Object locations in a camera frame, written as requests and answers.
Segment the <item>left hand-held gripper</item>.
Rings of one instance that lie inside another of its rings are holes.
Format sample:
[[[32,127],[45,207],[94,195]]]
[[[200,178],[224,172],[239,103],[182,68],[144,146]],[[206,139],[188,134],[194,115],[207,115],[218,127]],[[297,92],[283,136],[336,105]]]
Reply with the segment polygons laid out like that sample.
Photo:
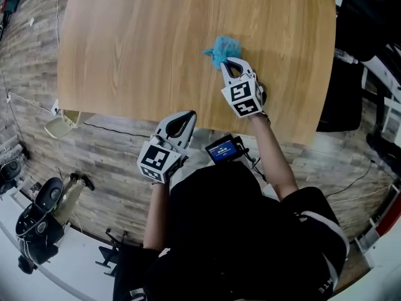
[[[153,181],[168,183],[189,158],[186,148],[196,121],[193,110],[177,112],[161,120],[150,140],[143,143],[137,159],[141,174]]]

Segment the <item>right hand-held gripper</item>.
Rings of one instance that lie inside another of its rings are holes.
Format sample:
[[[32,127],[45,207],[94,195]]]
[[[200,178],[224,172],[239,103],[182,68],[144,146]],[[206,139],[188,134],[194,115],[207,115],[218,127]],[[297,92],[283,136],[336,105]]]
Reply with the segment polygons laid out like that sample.
[[[225,84],[221,92],[234,113],[244,118],[262,112],[266,92],[250,64],[240,58],[228,57],[220,66]]]

